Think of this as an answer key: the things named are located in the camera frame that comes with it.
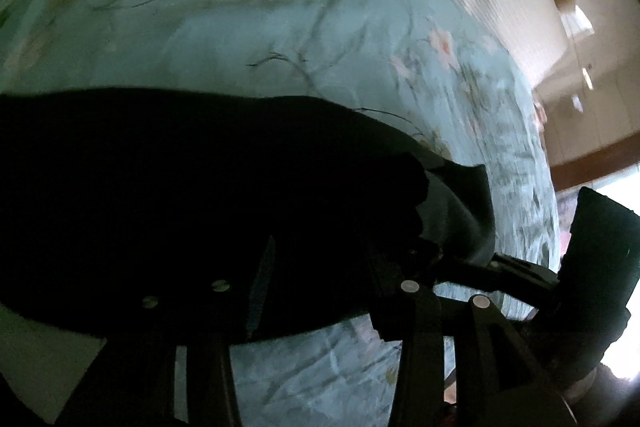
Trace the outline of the person's right hand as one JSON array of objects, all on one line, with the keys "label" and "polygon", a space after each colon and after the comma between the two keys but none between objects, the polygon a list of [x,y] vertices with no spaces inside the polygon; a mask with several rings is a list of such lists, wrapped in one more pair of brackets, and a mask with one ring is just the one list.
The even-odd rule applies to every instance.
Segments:
[{"label": "person's right hand", "polygon": [[639,427],[639,375],[618,378],[599,363],[578,379],[559,378],[558,392],[577,426]]}]

